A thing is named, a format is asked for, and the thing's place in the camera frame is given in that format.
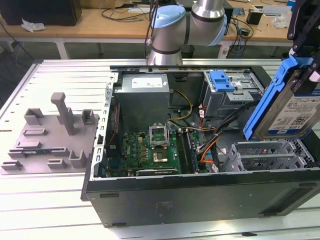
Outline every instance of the yellow wire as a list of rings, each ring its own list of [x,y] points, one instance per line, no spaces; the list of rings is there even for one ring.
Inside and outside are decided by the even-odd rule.
[[[188,117],[191,115],[191,113],[192,113],[192,107],[193,107],[193,105],[192,105],[191,101],[186,97],[186,95],[184,95],[184,94],[183,94],[182,92],[180,92],[179,90],[175,90],[175,89],[174,89],[173,91],[174,91],[174,92],[177,92],[177,93],[180,93],[180,94],[188,101],[188,103],[189,103],[189,105],[190,105],[190,110],[189,110],[188,114],[185,115],[185,116],[168,118],[168,120],[183,120],[183,119],[188,118]]]

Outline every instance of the desk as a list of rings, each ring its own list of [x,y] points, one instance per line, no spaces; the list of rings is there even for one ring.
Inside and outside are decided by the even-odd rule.
[[[253,8],[252,4],[247,2],[239,2],[239,1],[228,1],[234,8],[244,8],[245,16],[237,16],[236,18],[246,22],[248,16],[248,9]],[[272,5],[283,5],[285,3],[277,2],[274,0],[254,0],[253,5],[266,5],[265,3],[270,3]],[[263,16],[260,19],[258,25],[250,25],[253,30],[253,36],[248,40],[247,45],[251,46],[285,46],[285,47],[292,47],[292,41],[287,39],[288,28],[278,28],[276,29],[273,24],[272,20],[275,17],[273,16]],[[249,29],[244,23],[239,22],[240,27],[244,27]],[[234,39],[236,38],[237,31],[236,27],[233,24],[230,24],[228,33],[224,36],[223,40],[221,41],[221,47],[219,51],[219,58],[225,59],[229,50],[229,47],[232,45]]]
[[[188,59],[185,65],[262,66],[273,77],[280,60]],[[33,64],[0,110],[0,159],[8,158],[25,124],[27,108],[43,114],[58,114],[50,102],[53,92],[64,92],[73,113],[94,109],[101,113],[110,65],[141,65],[133,60],[45,60]],[[80,200],[84,173],[0,175],[0,236],[5,240],[96,240],[96,239],[239,239],[251,232],[250,240],[304,240],[320,236],[320,195],[287,216],[104,228],[90,202]]]
[[[250,3],[229,1],[235,7],[249,9]],[[259,5],[260,0],[255,0],[254,4]],[[114,13],[114,18],[125,18],[136,15],[137,13]],[[102,47],[99,43],[144,43],[148,21],[143,16],[142,21],[138,22],[116,22],[105,19],[101,16],[99,9],[89,8],[82,10],[82,16],[76,26],[55,26],[48,25],[46,30],[38,32],[28,32],[20,25],[8,26],[4,20],[6,29],[20,42],[53,42],[56,44],[61,59],[69,59],[69,53],[65,43],[98,43],[99,53],[102,53]],[[245,21],[245,16],[239,16],[240,20]],[[254,35],[248,41],[248,45],[255,46],[291,46],[292,43],[287,40],[287,28],[275,29],[272,24],[273,17],[262,16],[258,26],[252,26]],[[221,42],[219,58],[226,58],[229,46],[236,38],[234,26],[230,26],[226,36]],[[0,42],[7,47],[10,52],[13,51],[9,42],[12,41],[6,32],[0,27]]]

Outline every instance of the chip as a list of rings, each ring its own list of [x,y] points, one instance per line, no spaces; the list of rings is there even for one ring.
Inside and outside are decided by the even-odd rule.
[[[168,149],[156,148],[152,150],[152,161],[156,163],[168,162]]]

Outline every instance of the blue plastic latch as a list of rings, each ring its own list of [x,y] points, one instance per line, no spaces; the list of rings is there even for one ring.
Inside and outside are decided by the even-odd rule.
[[[230,84],[224,71],[210,71],[210,79],[217,92],[234,92],[236,88]]]
[[[155,16],[154,28],[168,27],[182,19],[185,14],[186,10],[183,6],[168,5],[160,7]]]

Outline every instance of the white table leg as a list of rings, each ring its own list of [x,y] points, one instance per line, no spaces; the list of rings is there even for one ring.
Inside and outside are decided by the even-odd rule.
[[[1,46],[4,47],[9,53],[13,53],[15,50],[11,45],[10,41],[0,41]]]
[[[220,50],[219,50],[219,54],[218,54],[218,59],[226,59],[231,44],[226,41],[221,41],[220,44],[221,44],[221,46],[220,46]]]
[[[56,41],[56,47],[58,48],[61,59],[70,59],[68,50],[66,49],[64,41]]]
[[[102,46],[102,43],[101,43],[101,42],[98,42],[98,43],[96,44],[96,47],[98,48],[98,54],[99,54],[99,55],[104,54],[104,47]]]

